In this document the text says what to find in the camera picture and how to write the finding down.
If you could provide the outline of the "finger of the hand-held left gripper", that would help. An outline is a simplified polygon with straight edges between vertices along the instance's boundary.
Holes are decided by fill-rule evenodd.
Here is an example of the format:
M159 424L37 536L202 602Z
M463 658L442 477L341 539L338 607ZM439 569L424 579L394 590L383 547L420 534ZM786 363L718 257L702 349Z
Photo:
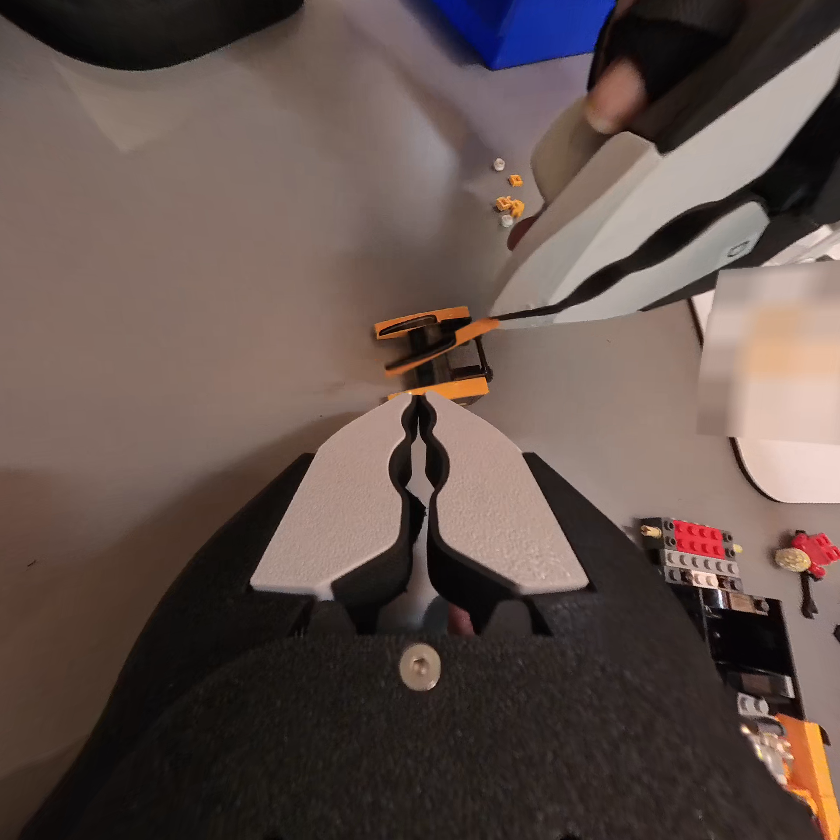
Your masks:
M748 255L770 224L760 198L729 198L672 219L632 254L582 280L552 303L496 315L505 328L590 322L634 314Z
M673 150L626 131L606 140L553 197L541 184L544 209L502 272L491 317L558 301L701 205L760 198L770 226L772 200L760 193L761 180L837 82L838 40L825 39Z

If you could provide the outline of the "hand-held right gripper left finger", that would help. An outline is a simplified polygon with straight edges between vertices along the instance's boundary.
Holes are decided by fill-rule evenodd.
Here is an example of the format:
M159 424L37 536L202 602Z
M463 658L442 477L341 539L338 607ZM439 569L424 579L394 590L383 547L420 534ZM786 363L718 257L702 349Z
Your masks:
M406 593L424 505L413 475L417 397L401 395L343 426L305 469L249 585L341 606L361 634Z

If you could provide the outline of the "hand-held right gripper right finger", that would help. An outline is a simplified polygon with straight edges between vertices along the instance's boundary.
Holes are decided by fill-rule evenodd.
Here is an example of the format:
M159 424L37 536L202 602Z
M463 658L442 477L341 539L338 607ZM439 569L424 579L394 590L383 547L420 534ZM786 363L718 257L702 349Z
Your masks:
M589 577L520 447L478 415L420 397L426 477L427 571L476 634L500 604L585 591Z

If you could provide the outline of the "orange black lego sub-assembly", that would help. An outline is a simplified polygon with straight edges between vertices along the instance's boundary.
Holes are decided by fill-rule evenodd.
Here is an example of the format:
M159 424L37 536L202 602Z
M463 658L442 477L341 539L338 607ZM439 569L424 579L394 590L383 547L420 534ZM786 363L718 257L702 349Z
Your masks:
M377 322L378 341L404 340L406 357L385 367L385 375L399 381L415 396L435 392L469 406L489 391L493 373L483 338L498 322L475 322L466 306L421 311L411 316Z

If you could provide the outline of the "scattered small lego pieces group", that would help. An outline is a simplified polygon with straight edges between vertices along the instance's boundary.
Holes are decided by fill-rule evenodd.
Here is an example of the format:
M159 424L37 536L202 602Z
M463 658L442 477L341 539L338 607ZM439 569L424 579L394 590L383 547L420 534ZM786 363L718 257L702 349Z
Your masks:
M501 157L493 159L491 170L506 176L506 184L514 192L523 188L522 175L516 171L509 171L506 161ZM524 214L524 202L513 194L506 193L497 196L492 206L498 216L499 225L506 230L512 228Z

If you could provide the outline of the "partly built lego car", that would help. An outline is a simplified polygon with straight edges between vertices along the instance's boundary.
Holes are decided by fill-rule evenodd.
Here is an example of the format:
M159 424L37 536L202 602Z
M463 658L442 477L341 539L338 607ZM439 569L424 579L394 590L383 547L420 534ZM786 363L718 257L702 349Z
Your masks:
M674 518L644 518L638 530L734 691L740 730L756 758L808 808L823 838L838 838L830 739L805 715L781 601L746 591L743 549L729 530Z

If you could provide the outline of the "red lego piece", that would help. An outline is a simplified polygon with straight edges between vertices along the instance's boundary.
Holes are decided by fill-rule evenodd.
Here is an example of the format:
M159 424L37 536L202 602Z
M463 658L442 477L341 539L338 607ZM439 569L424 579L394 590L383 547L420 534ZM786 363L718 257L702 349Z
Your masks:
M823 580L827 568L839 561L839 548L824 533L796 530L791 546L807 556L810 564L806 571L814 581Z

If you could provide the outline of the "person's left hand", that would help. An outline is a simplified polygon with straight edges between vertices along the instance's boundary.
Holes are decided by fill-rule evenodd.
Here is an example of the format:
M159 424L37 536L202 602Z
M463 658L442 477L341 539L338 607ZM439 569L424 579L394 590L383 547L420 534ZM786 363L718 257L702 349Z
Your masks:
M584 118L601 135L623 130L648 103L644 78L626 58L615 60L599 76L584 102Z

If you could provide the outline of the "blue plastic bin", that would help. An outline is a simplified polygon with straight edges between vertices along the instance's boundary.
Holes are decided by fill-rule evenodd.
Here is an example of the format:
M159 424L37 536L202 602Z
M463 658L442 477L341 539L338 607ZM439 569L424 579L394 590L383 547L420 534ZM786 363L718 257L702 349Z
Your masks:
M434 1L490 70L592 53L614 1Z

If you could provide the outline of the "white rounded board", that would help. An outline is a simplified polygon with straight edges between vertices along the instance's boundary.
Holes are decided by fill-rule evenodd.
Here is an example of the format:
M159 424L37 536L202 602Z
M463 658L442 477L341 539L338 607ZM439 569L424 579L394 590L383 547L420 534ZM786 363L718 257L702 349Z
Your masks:
M768 498L837 504L838 285L724 272L691 304L702 345L698 432L730 439Z

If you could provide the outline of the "dark fleece jacket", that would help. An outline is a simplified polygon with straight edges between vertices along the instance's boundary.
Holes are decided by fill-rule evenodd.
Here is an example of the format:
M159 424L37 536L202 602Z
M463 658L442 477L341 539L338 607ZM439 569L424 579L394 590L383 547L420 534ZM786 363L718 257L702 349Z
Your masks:
M294 15L302 1L2 1L1 15L95 67L174 67Z

